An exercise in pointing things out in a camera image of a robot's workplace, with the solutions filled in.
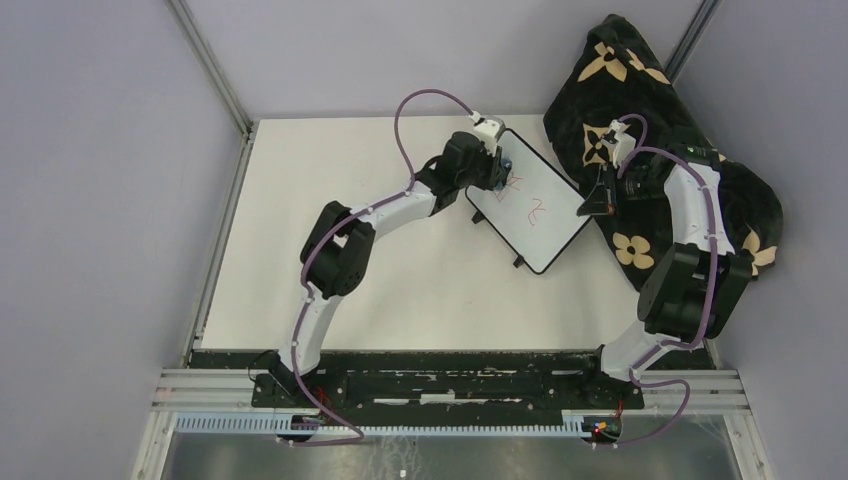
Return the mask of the blue black eraser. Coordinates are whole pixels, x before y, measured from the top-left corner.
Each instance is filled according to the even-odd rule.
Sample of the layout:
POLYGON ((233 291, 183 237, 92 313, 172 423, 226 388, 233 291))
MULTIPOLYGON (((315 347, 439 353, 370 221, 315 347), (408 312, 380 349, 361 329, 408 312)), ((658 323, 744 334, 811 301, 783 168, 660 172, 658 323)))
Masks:
POLYGON ((502 191, 508 185, 511 171, 512 161, 505 157, 501 158, 500 165, 494 172, 494 191, 502 191))

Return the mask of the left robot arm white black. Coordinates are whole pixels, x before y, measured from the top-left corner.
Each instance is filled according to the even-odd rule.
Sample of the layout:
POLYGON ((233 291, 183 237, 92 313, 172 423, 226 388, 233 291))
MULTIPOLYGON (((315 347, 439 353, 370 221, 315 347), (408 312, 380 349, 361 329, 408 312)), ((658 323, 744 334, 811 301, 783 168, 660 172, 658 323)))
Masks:
POLYGON ((493 191, 505 186, 512 164, 503 156, 502 135, 500 128, 455 132, 405 189, 359 208, 337 201, 323 208, 300 255, 303 303, 276 366, 269 370, 287 404, 299 407, 312 399, 315 382, 308 373, 320 363, 341 301, 364 280, 375 243, 451 206, 468 187, 493 191))

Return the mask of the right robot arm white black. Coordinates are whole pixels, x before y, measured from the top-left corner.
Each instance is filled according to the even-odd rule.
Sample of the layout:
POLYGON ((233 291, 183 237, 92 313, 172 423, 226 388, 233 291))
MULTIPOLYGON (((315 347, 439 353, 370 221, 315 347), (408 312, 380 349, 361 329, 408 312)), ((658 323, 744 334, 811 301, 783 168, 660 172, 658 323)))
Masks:
POLYGON ((611 144, 612 159, 602 164, 580 216, 611 216, 626 200, 665 198, 670 206, 672 244, 643 284, 637 318, 599 350, 599 369, 577 384, 581 400, 603 407, 618 383, 635 383, 665 354, 693 350, 724 328, 752 273, 728 239, 721 215, 721 162, 713 149, 673 144, 649 148, 672 166, 658 178, 629 166, 638 149, 611 144))

